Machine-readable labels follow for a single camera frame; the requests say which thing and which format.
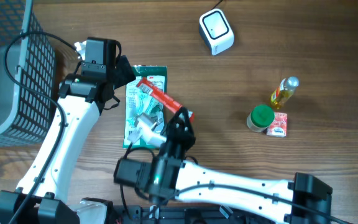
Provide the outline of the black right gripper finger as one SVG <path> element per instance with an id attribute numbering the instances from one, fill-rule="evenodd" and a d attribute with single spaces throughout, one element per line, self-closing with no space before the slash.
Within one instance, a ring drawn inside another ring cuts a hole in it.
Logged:
<path id="1" fill-rule="evenodd" d="M 181 107 L 167 123 L 168 128 L 187 127 L 188 124 L 188 110 L 185 107 Z"/>
<path id="2" fill-rule="evenodd" d="M 188 128 L 189 131 L 193 130 L 193 127 L 192 127 L 193 119 L 194 119 L 193 112 L 188 110 L 187 111 L 187 118 L 185 118 L 185 125 L 186 125 L 186 127 Z"/>

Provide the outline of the green 3M gloves packet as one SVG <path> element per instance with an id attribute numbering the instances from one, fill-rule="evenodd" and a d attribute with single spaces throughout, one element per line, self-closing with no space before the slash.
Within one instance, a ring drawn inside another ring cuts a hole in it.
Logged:
<path id="1" fill-rule="evenodd" d="M 167 88 L 167 67 L 156 65 L 133 65 L 132 71 L 135 74 L 135 80 L 126 85 L 124 149 L 127 149 L 131 143 L 127 138 L 135 130 L 135 119 L 137 115 L 146 113 L 150 116 L 150 118 L 157 123 L 157 127 L 154 131 L 158 134 L 160 134 L 165 127 L 164 105 L 152 96 L 141 91 L 136 85 L 142 78 L 146 78 L 165 93 Z"/>

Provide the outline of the red white tube packet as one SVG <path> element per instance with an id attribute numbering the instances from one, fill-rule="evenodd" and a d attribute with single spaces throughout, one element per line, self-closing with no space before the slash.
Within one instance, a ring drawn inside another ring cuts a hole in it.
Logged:
<path id="1" fill-rule="evenodd" d="M 179 102 L 175 101 L 171 96 L 167 95 L 164 91 L 155 86 L 151 81 L 146 78 L 141 78 L 136 85 L 142 92 L 155 98 L 159 103 L 162 103 L 172 113 L 176 113 L 183 107 Z"/>

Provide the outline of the green lid white jar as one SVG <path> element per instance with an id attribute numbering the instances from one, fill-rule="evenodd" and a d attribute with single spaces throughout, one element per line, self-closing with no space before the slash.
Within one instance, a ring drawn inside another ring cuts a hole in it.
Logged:
<path id="1" fill-rule="evenodd" d="M 254 132 L 265 131 L 274 121 L 275 113 L 268 105 L 256 106 L 246 119 L 248 128 Z"/>

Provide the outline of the red drink carton cup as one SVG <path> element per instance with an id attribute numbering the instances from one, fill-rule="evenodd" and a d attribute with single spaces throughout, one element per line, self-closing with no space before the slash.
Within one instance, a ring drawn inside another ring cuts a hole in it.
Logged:
<path id="1" fill-rule="evenodd" d="M 284 138 L 287 136 L 288 115 L 275 112 L 275 118 L 267 128 L 267 135 Z"/>

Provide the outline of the yellow oil bottle silver cap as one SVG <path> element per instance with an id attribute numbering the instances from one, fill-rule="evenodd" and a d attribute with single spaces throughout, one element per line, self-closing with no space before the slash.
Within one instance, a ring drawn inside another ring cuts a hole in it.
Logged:
<path id="1" fill-rule="evenodd" d="M 297 77 L 284 78 L 279 87 L 270 96 L 270 105 L 278 110 L 284 106 L 289 98 L 293 96 L 299 86 L 300 81 Z"/>

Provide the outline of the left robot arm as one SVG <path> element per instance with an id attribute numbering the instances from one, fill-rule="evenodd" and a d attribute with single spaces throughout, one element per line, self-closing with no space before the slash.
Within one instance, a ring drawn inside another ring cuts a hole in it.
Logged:
<path id="1" fill-rule="evenodd" d="M 1 223 L 115 223 L 111 201 L 65 202 L 77 159 L 91 129 L 116 99 L 114 91 L 135 80 L 121 44 L 90 37 L 73 73 L 61 82 L 52 124 L 39 153 L 15 191 L 0 191 Z"/>

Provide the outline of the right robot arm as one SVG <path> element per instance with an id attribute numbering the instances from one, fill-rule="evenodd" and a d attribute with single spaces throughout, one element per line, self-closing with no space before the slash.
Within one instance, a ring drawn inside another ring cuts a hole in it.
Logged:
<path id="1" fill-rule="evenodd" d="M 196 138 L 190 116 L 180 108 L 164 134 L 145 113 L 135 117 L 128 139 L 140 139 L 158 149 L 151 162 L 119 159 L 117 184 L 132 187 L 157 207 L 170 200 L 211 203 L 235 208 L 274 223 L 330 223 L 332 188 L 313 175 L 297 173 L 293 180 L 261 180 L 207 169 L 186 159 Z"/>

